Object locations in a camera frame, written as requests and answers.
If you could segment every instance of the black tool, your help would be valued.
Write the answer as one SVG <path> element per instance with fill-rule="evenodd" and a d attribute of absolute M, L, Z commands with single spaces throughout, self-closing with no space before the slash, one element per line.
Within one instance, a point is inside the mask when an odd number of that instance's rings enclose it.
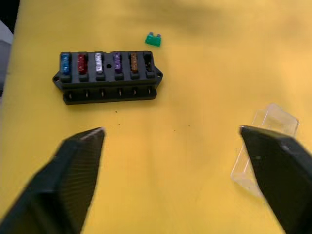
<path fill-rule="evenodd" d="M 78 234 L 94 189 L 103 128 L 66 139 L 26 186 L 0 225 L 0 234 Z"/>
<path fill-rule="evenodd" d="M 312 234 L 312 158 L 292 137 L 241 126 L 258 185 L 287 234 Z"/>

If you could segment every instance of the white fuse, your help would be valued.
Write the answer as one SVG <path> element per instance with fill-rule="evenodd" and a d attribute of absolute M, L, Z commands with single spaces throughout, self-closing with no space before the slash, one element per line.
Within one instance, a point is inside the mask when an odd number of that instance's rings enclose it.
<path fill-rule="evenodd" d="M 101 53 L 95 53 L 95 59 L 96 59 L 96 72 L 98 74 L 101 74 L 101 73 L 103 73 L 102 54 Z"/>

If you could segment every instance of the purple fuse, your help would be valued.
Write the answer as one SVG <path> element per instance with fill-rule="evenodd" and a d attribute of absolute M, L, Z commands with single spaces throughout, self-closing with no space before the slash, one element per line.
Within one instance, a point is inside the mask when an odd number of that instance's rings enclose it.
<path fill-rule="evenodd" d="M 121 55 L 120 52 L 114 52 L 113 54 L 114 57 L 114 66 L 115 66 L 115 72 L 116 73 L 121 73 L 122 68 L 121 68 Z"/>

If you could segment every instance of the brown fuse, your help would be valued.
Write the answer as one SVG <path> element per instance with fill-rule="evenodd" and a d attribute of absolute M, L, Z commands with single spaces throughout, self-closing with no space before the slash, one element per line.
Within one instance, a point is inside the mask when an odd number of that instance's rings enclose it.
<path fill-rule="evenodd" d="M 137 54 L 135 52 L 132 52 L 130 54 L 131 58 L 131 71 L 133 73 L 137 73 Z"/>

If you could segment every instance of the blue fuse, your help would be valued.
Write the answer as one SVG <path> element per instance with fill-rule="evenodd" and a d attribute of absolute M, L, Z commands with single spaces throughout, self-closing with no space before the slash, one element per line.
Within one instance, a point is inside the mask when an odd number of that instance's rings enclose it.
<path fill-rule="evenodd" d="M 70 74 L 70 55 L 69 55 L 69 53 L 63 53 L 60 56 L 60 71 L 65 76 Z"/>

